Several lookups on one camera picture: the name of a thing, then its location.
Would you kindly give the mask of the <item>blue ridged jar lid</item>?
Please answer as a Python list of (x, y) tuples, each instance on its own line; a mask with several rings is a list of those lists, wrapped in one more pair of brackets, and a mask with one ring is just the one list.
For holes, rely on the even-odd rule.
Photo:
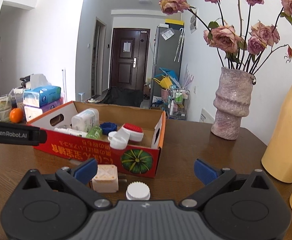
[(117, 125), (113, 122), (103, 122), (100, 124), (100, 128), (102, 129), (103, 135), (109, 135), (110, 132), (117, 131)]

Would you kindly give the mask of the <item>white ridged jar lid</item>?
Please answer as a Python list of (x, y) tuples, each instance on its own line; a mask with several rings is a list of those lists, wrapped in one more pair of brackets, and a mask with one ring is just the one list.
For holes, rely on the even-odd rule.
[(128, 200), (149, 200), (150, 189), (141, 181), (130, 183), (126, 189), (126, 198)]

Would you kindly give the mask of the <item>white translucent plastic bottle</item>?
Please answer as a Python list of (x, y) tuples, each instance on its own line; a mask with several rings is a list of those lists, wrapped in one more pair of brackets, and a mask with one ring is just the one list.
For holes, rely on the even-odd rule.
[(99, 111), (88, 108), (72, 117), (72, 128), (88, 133), (93, 127), (99, 126)]

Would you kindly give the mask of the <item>blue pet feeder stand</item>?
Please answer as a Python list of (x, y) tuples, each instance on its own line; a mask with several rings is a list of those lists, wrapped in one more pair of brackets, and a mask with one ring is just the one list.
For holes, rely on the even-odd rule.
[(85, 92), (80, 92), (80, 93), (78, 93), (78, 95), (79, 95), (80, 101), (81, 102), (85, 102), (85, 100), (86, 100), (86, 93)]

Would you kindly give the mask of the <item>pink textured vase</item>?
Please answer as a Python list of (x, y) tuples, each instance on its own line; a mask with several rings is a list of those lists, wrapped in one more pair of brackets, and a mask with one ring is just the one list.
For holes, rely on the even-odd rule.
[(241, 119), (249, 115), (254, 76), (243, 70), (221, 68), (213, 102), (216, 108), (211, 132), (226, 140), (239, 136)]

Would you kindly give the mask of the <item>orange fruit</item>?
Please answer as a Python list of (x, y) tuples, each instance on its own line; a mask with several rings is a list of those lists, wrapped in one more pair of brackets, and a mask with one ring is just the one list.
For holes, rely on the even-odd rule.
[(14, 108), (9, 113), (9, 120), (14, 124), (19, 124), (24, 119), (24, 111), (21, 108)]

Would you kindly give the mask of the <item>purple tissue pack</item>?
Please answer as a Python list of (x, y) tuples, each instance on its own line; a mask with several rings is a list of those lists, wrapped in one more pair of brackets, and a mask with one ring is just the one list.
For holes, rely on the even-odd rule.
[(44, 105), (40, 108), (25, 105), (24, 110), (25, 110), (26, 122), (30, 122), (31, 120), (37, 118), (38, 116), (42, 115), (43, 113), (46, 113), (47, 111), (50, 111), (51, 109), (54, 109), (54, 108), (62, 105), (63, 103), (64, 103), (64, 98), (60, 98), (59, 100), (51, 102), (51, 103)]

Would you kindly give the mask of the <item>green transparent bottle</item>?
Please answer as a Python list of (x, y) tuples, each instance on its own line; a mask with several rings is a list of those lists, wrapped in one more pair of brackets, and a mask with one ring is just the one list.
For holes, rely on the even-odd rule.
[(93, 126), (91, 130), (86, 135), (87, 139), (98, 140), (103, 134), (103, 130), (100, 126)]

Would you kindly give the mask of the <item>red white lint brush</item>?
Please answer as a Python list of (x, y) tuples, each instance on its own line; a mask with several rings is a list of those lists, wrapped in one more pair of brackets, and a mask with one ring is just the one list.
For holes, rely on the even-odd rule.
[(141, 127), (125, 123), (122, 129), (129, 134), (129, 140), (134, 142), (141, 142), (143, 140), (144, 132)]

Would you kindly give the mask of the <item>yellow box on refrigerator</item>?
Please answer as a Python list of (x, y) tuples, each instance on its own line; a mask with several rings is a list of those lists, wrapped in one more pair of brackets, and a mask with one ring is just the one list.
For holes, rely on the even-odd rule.
[(182, 28), (184, 27), (184, 21), (180, 21), (180, 20), (173, 20), (173, 19), (169, 19), (166, 18), (165, 19), (165, 24), (169, 25), (169, 26), (174, 26), (176, 28)]

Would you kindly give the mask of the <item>cream cube power adapter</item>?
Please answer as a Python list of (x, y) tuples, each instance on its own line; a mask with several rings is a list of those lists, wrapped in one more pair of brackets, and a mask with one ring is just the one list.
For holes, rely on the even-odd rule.
[(98, 193), (116, 193), (120, 183), (127, 183), (126, 175), (119, 175), (115, 165), (98, 165), (97, 174), (89, 186)]

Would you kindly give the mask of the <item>pink bucket with toys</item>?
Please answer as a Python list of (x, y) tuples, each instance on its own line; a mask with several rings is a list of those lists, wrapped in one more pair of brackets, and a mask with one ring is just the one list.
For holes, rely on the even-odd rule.
[(174, 70), (161, 67), (159, 67), (159, 70), (161, 71), (161, 74), (156, 75), (152, 80), (159, 85), (162, 100), (167, 101), (170, 87), (181, 88), (181, 85)]

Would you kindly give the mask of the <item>blue tissue pack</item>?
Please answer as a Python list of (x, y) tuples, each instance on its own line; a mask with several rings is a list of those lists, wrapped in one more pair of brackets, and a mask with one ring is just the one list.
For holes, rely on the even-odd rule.
[(32, 74), (23, 91), (23, 104), (41, 108), (61, 98), (61, 87), (54, 86), (43, 74)]

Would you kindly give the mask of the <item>red cardboard pumpkin box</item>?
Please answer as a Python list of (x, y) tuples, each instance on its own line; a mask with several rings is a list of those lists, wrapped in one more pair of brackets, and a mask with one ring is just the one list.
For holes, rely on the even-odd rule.
[[(61, 126), (70, 126), (76, 114), (95, 108), (99, 122), (111, 122), (121, 128), (132, 124), (143, 130), (143, 140), (129, 141), (123, 150), (111, 148), (107, 136), (87, 139), (55, 131)], [(30, 126), (44, 129), (47, 141), (37, 149), (61, 158), (86, 161), (94, 158), (98, 164), (115, 165), (121, 173), (145, 178), (154, 178), (163, 148), (166, 113), (158, 109), (143, 109), (130, 106), (103, 105), (71, 101), (29, 121)]]

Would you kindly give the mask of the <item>small white spray bottle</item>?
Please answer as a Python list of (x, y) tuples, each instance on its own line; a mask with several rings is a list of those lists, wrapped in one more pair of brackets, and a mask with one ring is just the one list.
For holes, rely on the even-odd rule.
[(82, 138), (85, 138), (88, 135), (87, 132), (77, 131), (71, 128), (55, 128), (54, 131), (62, 133), (62, 134), (73, 135), (73, 136), (82, 137)]

